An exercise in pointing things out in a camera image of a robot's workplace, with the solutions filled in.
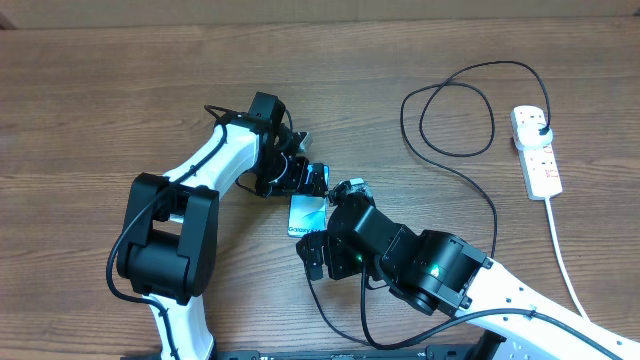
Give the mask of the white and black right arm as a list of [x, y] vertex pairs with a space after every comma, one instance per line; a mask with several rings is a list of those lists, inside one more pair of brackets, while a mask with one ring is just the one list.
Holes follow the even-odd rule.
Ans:
[[310, 280], [358, 275], [382, 281], [417, 311], [446, 322], [393, 349], [410, 347], [469, 323], [500, 339], [494, 354], [510, 359], [636, 359], [639, 344], [546, 298], [497, 260], [451, 233], [416, 234], [361, 194], [339, 200], [326, 230], [297, 243]]

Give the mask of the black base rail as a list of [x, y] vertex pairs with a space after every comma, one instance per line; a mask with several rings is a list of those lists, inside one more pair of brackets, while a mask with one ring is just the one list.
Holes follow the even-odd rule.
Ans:
[[485, 331], [475, 344], [428, 345], [424, 350], [347, 350], [260, 353], [213, 350], [212, 360], [469, 360], [492, 359], [506, 339]]

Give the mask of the white charger adapter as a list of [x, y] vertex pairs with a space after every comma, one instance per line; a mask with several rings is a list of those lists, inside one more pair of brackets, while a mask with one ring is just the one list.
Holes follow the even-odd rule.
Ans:
[[516, 148], [520, 151], [528, 151], [550, 145], [554, 138], [553, 131], [549, 129], [542, 134], [541, 131], [544, 129], [545, 127], [539, 128], [537, 123], [516, 123], [513, 134]]

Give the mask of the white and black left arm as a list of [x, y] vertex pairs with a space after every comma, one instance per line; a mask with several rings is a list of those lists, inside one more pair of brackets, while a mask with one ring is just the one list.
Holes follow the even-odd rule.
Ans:
[[307, 132], [283, 122], [275, 95], [258, 92], [246, 112], [208, 105], [209, 140], [180, 166], [162, 175], [139, 174], [131, 184], [123, 228], [105, 269], [118, 299], [148, 306], [161, 338], [160, 359], [213, 359], [203, 294], [212, 278], [220, 201], [244, 174], [255, 177], [261, 198], [328, 191], [322, 164], [304, 153]]

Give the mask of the white power strip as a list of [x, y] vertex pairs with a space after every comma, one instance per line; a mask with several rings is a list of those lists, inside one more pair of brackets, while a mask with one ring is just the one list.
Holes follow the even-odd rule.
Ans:
[[[516, 123], [537, 123], [539, 128], [547, 125], [543, 110], [531, 105], [515, 107], [510, 114], [510, 119], [513, 134]], [[529, 199], [550, 199], [563, 191], [551, 144], [534, 150], [518, 150], [518, 154]]]

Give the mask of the black Samsung smartphone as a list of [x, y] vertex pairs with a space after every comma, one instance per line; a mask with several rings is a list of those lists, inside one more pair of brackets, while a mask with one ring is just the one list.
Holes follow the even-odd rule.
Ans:
[[304, 235], [326, 229], [327, 199], [302, 194], [302, 178], [307, 165], [292, 180], [290, 210], [287, 233], [290, 237], [301, 238]]

